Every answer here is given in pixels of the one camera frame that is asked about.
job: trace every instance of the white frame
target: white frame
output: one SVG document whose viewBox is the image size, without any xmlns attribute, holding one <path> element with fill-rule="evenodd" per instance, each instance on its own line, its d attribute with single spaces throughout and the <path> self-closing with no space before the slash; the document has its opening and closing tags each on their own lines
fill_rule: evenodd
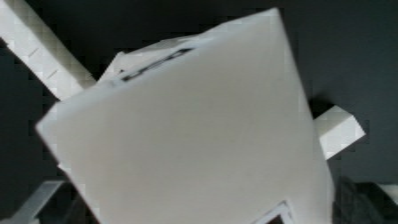
<svg viewBox="0 0 398 224">
<path fill-rule="evenodd" d="M 277 207 L 269 212 L 266 212 L 262 218 L 253 222 L 253 224 L 266 224 L 277 216 L 280 216 L 284 224 L 294 224 L 285 201 L 278 203 Z"/>
</svg>

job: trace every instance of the white panel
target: white panel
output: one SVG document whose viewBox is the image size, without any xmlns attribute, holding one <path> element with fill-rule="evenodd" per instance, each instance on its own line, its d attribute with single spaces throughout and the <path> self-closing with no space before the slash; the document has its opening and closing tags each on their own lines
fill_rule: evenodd
<svg viewBox="0 0 398 224">
<path fill-rule="evenodd" d="M 140 76 L 124 79 L 127 71 L 60 102 L 37 126 L 101 223 L 252 224 L 280 201 L 294 224 L 330 223 L 332 179 L 277 10 L 175 50 Z"/>
</svg>

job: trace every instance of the white board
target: white board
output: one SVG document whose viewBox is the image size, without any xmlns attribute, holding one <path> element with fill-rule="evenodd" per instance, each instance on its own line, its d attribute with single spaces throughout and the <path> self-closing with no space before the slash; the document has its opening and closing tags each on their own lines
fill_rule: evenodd
<svg viewBox="0 0 398 224">
<path fill-rule="evenodd" d="M 101 223 L 330 223 L 332 180 L 275 9 L 60 102 L 38 133 Z"/>
</svg>

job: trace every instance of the black background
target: black background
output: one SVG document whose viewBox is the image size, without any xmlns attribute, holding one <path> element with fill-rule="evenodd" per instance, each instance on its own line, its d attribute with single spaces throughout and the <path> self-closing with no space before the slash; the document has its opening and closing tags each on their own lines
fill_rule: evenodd
<svg viewBox="0 0 398 224">
<path fill-rule="evenodd" d="M 115 53 L 202 32 L 269 7 L 282 10 L 314 113 L 339 105 L 365 137 L 328 160 L 333 177 L 398 183 L 396 0 L 26 0 L 95 78 Z M 62 178 L 31 125 L 54 98 L 0 50 L 0 218 L 40 181 Z"/>
</svg>

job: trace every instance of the dark background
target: dark background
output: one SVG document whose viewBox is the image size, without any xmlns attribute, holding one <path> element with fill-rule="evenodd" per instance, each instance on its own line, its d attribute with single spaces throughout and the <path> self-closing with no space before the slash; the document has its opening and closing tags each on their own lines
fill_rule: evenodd
<svg viewBox="0 0 398 224">
<path fill-rule="evenodd" d="M 314 113 L 353 113 L 365 137 L 328 160 L 333 177 L 398 183 L 396 0 L 26 0 L 95 78 L 115 53 L 202 32 L 269 7 L 285 31 Z M 42 180 L 62 173 L 33 132 L 54 102 L 35 76 L 0 49 L 0 219 Z"/>
</svg>

